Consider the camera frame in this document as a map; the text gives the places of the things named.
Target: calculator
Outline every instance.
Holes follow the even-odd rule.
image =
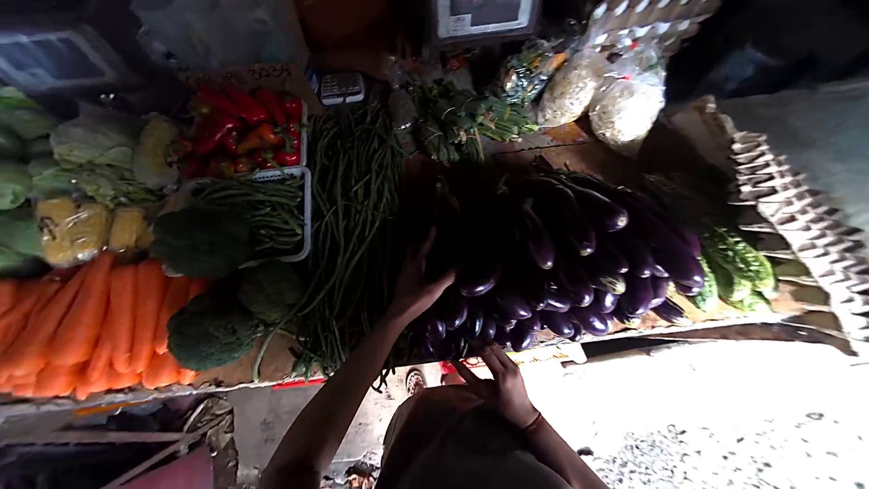
[[[365,98],[365,83],[358,71],[329,73],[320,82],[323,105],[348,104]]]

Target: foot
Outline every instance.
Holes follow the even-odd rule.
[[[426,385],[426,378],[417,369],[408,372],[408,378],[405,380],[404,385],[408,389],[408,396],[414,396],[422,392],[422,389],[428,387]]]

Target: bundle of greens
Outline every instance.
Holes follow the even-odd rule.
[[[495,97],[479,97],[459,90],[452,82],[417,83],[411,95],[419,114],[419,138],[428,155],[441,162],[461,159],[483,161],[481,136],[518,141],[519,135],[537,131],[524,108]]]
[[[389,222],[404,153],[377,103],[338,106],[312,124],[314,240],[300,309],[297,370],[333,372],[389,299]]]

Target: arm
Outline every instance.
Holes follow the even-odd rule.
[[[320,486],[322,473],[338,452],[365,392],[374,383],[399,334],[455,279],[455,274],[448,272],[433,284],[425,281],[425,258],[434,239],[432,228],[421,249],[408,254],[387,313],[293,421],[262,472],[261,487]]]
[[[494,380],[478,378],[462,362],[453,362],[453,365],[481,398],[524,431],[531,454],[573,489],[607,489],[607,485],[531,404],[519,366],[497,345],[487,346],[481,358]]]

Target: hand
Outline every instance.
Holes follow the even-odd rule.
[[[540,415],[525,392],[519,366],[498,346],[489,345],[480,355],[494,380],[479,378],[462,362],[453,362],[465,382],[481,399],[498,410],[504,418],[524,430]]]
[[[455,271],[448,271],[434,282],[426,280],[426,257],[434,242],[435,227],[432,226],[425,243],[415,251],[408,250],[408,257],[395,281],[395,297],[387,310],[388,317],[401,318],[407,325],[434,304],[455,281]]]

